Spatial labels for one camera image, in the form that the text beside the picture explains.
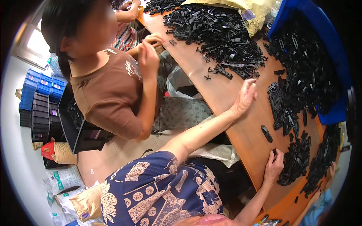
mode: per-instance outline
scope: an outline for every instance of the black hair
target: black hair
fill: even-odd
[[[66,52],[60,51],[63,37],[77,36],[77,25],[87,15],[95,0],[47,0],[42,16],[41,31],[49,52],[58,56],[59,68],[63,76],[70,80],[69,57]],[[109,0],[112,8],[120,9],[122,1]]]

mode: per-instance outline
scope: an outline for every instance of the striped fabric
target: striped fabric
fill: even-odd
[[[136,29],[127,23],[118,23],[118,31],[112,47],[126,52],[139,44]]]

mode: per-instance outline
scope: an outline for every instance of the tiled floor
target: tiled floor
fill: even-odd
[[[140,158],[147,149],[153,151],[163,147],[172,136],[150,136],[147,140],[124,140],[114,137],[104,145],[102,151],[93,150],[78,153],[78,169],[86,186],[91,187],[97,180],[102,183],[114,171],[128,162]]]

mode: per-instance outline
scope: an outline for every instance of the red bag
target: red bag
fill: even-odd
[[[55,141],[52,140],[51,142],[43,145],[40,149],[42,151],[42,156],[44,156],[45,158],[47,159],[50,159],[50,160],[53,160],[54,159],[51,157],[52,154],[55,154],[54,153],[54,143]]]

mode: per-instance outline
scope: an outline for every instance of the hand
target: hand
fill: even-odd
[[[253,78],[244,81],[234,105],[229,109],[229,111],[238,118],[241,117],[250,105],[257,99],[258,94],[256,92],[255,82],[256,80]]]
[[[158,32],[155,32],[153,34],[147,35],[143,42],[147,42],[152,45],[153,48],[156,48],[160,46],[162,43],[165,42],[165,39],[161,37],[161,34]]]
[[[131,5],[132,5],[132,2],[133,2],[133,1],[128,1],[128,2],[126,2],[125,4],[123,4],[123,5],[121,6],[121,10],[127,10],[127,7],[131,6]]]
[[[329,167],[328,171],[327,171],[327,178],[329,180],[332,180],[334,179],[334,176],[336,175],[336,162],[332,162],[332,165]]]
[[[138,64],[144,80],[157,79],[157,72],[160,66],[160,59],[153,48],[147,42],[139,48]]]
[[[141,1],[140,0],[133,0],[132,1],[132,5],[136,5],[136,7],[138,8],[141,4]]]
[[[313,197],[308,202],[308,206],[311,207],[318,200],[319,196],[320,196],[320,190],[314,193]]]
[[[269,160],[265,167],[263,184],[273,185],[275,178],[279,176],[280,172],[284,168],[283,160],[284,160],[284,153],[281,152],[279,149],[277,149],[277,158],[275,159],[275,161],[274,161],[274,153],[273,151],[270,151]]]

